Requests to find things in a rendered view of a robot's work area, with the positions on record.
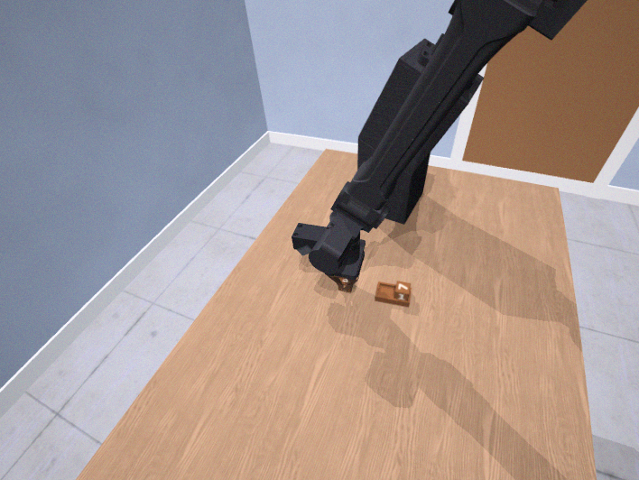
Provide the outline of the brown wooden tray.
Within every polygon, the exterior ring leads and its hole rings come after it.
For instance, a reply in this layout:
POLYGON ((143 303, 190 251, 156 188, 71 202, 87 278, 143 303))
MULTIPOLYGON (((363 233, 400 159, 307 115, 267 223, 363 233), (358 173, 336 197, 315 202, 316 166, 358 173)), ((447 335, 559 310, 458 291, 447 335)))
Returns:
POLYGON ((396 287, 396 284, 378 282, 376 294, 375 294, 375 301, 409 308, 412 288, 410 288, 410 295, 407 301, 407 300, 398 300, 394 298, 395 287, 396 287))

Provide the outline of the brown wooden number cube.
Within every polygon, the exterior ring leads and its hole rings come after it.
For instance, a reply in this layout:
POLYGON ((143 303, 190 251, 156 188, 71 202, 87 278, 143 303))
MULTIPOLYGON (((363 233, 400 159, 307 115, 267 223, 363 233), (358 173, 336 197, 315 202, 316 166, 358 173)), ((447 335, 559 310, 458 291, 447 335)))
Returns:
MULTIPOLYGON (((341 280, 341 282, 343 283, 343 285, 346 285, 346 284, 348 283, 348 280, 347 280, 347 279, 342 279, 342 278, 339 278, 339 279, 341 280)), ((351 292, 351 291, 352 291, 352 288, 353 288, 353 285, 352 285, 352 286, 351 286, 351 287, 350 287, 350 288, 349 288, 346 292, 351 292)), ((339 291, 344 291, 344 290, 341 290, 339 287, 338 287, 338 290, 339 290, 339 291)))
POLYGON ((411 284, 409 282, 396 282, 394 298, 398 300, 407 300, 410 295, 411 284))

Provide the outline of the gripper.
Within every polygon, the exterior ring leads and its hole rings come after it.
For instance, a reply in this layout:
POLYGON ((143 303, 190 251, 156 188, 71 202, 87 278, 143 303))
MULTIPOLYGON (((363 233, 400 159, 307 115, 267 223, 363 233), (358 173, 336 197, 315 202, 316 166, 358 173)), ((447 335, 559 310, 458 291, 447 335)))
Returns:
POLYGON ((355 244, 351 245, 344 261, 342 262, 342 266, 339 267, 338 271, 332 274, 325 273, 341 290, 347 291, 358 281, 362 262, 365 257, 365 246, 366 241, 359 238, 355 244), (347 279, 348 283, 343 285, 339 278, 347 279))

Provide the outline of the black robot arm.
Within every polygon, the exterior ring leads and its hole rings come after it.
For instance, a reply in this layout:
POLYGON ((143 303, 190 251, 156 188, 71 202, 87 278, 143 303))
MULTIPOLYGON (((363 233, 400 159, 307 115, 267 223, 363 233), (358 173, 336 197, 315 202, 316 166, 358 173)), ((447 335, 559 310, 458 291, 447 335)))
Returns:
POLYGON ((374 154, 338 194, 329 224, 298 223, 293 248, 317 270, 337 272, 360 230, 384 221, 399 176, 481 69, 527 26, 552 40, 587 1, 454 0, 447 31, 422 46, 422 74, 374 154))

